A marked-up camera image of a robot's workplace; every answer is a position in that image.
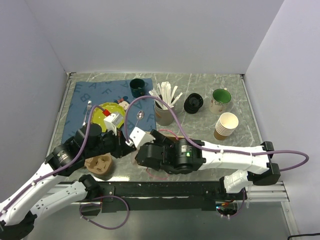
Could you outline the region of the pink paper gift bag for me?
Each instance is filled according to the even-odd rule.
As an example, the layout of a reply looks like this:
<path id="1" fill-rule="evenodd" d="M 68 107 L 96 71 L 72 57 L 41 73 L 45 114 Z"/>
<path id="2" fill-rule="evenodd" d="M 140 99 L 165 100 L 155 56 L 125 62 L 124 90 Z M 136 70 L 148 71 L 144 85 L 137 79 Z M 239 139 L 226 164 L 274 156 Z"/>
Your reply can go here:
<path id="1" fill-rule="evenodd" d="M 174 141 L 173 149 L 168 150 L 151 150 L 150 143 L 145 143 L 134 159 L 140 166 L 163 170 L 169 175 L 189 174 L 205 162 L 201 151 L 185 138 Z"/>

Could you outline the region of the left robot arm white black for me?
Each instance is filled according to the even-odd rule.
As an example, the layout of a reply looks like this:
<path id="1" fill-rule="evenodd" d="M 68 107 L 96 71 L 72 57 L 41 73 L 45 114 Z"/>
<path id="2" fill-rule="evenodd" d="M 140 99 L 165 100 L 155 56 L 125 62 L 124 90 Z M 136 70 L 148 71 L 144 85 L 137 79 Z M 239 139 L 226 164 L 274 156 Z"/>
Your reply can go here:
<path id="1" fill-rule="evenodd" d="M 127 143 L 122 131 L 102 133 L 95 123 L 80 128 L 73 137 L 54 148 L 38 171 L 11 197 L 0 204 L 0 238 L 21 240 L 35 227 L 37 220 L 47 217 L 78 201 L 95 201 L 100 185 L 89 174 L 51 196 L 44 195 L 89 158 L 111 154 L 122 158 L 136 150 Z"/>

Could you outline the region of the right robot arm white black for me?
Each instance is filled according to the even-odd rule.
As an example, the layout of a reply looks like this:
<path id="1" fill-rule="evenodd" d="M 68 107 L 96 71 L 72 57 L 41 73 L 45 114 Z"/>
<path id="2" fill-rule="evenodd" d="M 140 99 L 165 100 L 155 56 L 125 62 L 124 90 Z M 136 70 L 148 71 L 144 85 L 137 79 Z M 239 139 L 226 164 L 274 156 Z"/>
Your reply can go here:
<path id="1" fill-rule="evenodd" d="M 186 138 L 173 141 L 156 130 L 147 133 L 138 127 L 129 139 L 137 149 L 138 165 L 169 175 L 207 169 L 234 170 L 219 180 L 219 195 L 226 200 L 250 185 L 274 185 L 281 176 L 279 166 L 271 162 L 262 145 L 230 147 Z"/>

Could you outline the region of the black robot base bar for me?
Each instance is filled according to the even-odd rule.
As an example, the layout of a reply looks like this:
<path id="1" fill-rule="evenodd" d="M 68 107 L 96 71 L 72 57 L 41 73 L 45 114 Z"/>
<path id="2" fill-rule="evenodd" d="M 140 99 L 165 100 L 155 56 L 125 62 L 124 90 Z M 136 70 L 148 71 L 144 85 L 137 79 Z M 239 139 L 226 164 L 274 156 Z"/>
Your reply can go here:
<path id="1" fill-rule="evenodd" d="M 102 203 L 103 213 L 125 211 L 188 210 L 215 211 L 217 202 L 242 201 L 247 193 L 227 193 L 219 181 L 100 181 L 99 189 L 80 203 Z"/>

